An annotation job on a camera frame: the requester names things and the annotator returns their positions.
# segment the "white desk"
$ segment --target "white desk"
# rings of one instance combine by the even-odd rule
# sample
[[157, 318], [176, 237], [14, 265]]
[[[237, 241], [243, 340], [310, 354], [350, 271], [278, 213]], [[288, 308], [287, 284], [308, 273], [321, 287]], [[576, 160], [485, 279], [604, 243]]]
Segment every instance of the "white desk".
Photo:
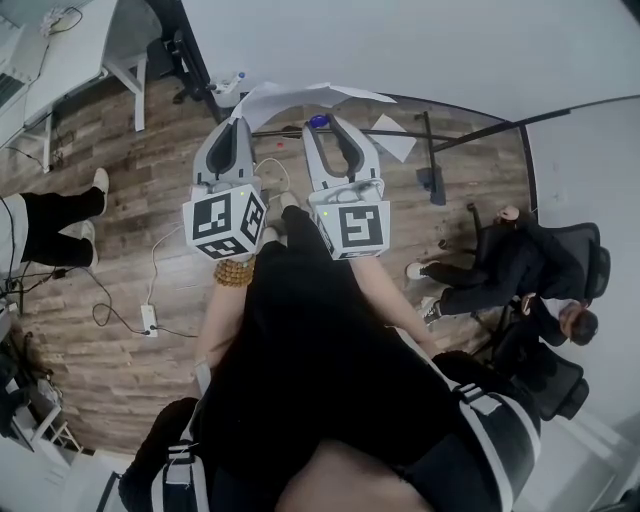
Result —
[[57, 102], [100, 75], [113, 73], [135, 95], [135, 128], [144, 130], [144, 86], [146, 55], [136, 60], [134, 76], [127, 66], [109, 55], [107, 40], [118, 0], [93, 0], [81, 7], [82, 19], [71, 30], [53, 34], [42, 63], [40, 76], [0, 117], [0, 146], [24, 134], [44, 144], [42, 164], [49, 168], [51, 116], [46, 119], [44, 136], [25, 133], [43, 116], [51, 113]]

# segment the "hand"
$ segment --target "hand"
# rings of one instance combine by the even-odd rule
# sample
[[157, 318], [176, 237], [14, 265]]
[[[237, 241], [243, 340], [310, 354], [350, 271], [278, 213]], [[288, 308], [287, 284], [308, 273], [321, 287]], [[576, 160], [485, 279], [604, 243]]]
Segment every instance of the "hand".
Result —
[[522, 301], [520, 302], [520, 309], [522, 310], [522, 314], [524, 316], [529, 316], [529, 313], [531, 313], [531, 301], [535, 296], [535, 293], [527, 293], [524, 297], [522, 297]]
[[507, 222], [515, 222], [520, 216], [520, 210], [515, 206], [507, 206], [498, 212], [498, 218]]

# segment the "white cable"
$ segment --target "white cable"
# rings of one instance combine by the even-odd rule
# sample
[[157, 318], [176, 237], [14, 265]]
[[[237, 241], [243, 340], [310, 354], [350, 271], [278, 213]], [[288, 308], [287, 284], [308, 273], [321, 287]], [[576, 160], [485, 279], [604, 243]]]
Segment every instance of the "white cable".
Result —
[[184, 228], [184, 225], [180, 225], [177, 228], [169, 231], [166, 235], [164, 235], [160, 240], [156, 242], [156, 245], [151, 249], [151, 263], [153, 263], [153, 277], [151, 278], [151, 282], [149, 283], [149, 294], [147, 295], [147, 300], [145, 301], [145, 305], [149, 305], [149, 301], [151, 300], [151, 294], [153, 293], [153, 285], [156, 283], [156, 279], [158, 277], [158, 266], [156, 265], [156, 247], [158, 247], [162, 242], [164, 242], [167, 238], [173, 235], [179, 229]]
[[276, 160], [275, 158], [265, 158], [262, 162], [260, 162], [258, 165], [256, 165], [256, 168], [253, 170], [254, 173], [258, 172], [258, 169], [260, 169], [260, 166], [265, 163], [265, 162], [275, 162], [280, 166], [280, 169], [282, 169], [282, 171], [284, 172], [284, 175], [287, 177], [287, 186], [285, 187], [285, 189], [280, 192], [279, 194], [276, 194], [273, 197], [269, 198], [269, 202], [273, 201], [274, 199], [278, 199], [282, 194], [284, 194], [285, 192], [289, 192], [291, 190], [291, 178], [289, 177], [289, 173], [287, 172], [287, 170], [285, 169], [284, 165], [282, 165], [282, 162], [280, 162], [280, 160]]

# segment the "person sitting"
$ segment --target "person sitting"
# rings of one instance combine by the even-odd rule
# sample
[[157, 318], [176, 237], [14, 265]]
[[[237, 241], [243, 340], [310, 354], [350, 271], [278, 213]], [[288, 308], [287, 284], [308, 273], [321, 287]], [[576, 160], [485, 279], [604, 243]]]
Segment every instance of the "person sitting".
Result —
[[[107, 209], [109, 175], [96, 170], [93, 186], [75, 196], [14, 194], [0, 199], [0, 275], [11, 275], [24, 261], [52, 267], [98, 264], [95, 228], [88, 220]], [[82, 222], [81, 239], [59, 233]]]
[[478, 283], [477, 269], [465, 270], [432, 261], [407, 267], [410, 279], [432, 275], [452, 287], [440, 298], [424, 297], [420, 313], [427, 325], [443, 315], [471, 313], [506, 306], [514, 296], [522, 297], [522, 314], [538, 335], [550, 345], [569, 338], [586, 345], [598, 330], [598, 318], [584, 300], [586, 278], [580, 263], [562, 247], [533, 216], [515, 206], [498, 212], [501, 222], [511, 223], [494, 252], [486, 275]]

